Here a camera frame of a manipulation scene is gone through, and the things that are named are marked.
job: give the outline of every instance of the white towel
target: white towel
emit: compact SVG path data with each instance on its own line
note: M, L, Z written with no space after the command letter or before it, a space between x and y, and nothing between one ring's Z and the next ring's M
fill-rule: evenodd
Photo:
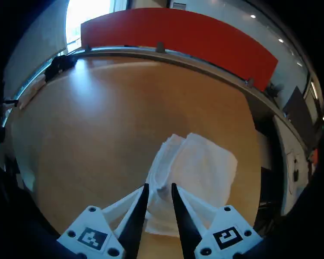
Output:
M226 204L235 177L232 153L206 138L173 134L162 144L150 168L146 232L178 237L171 185L176 183L214 207Z

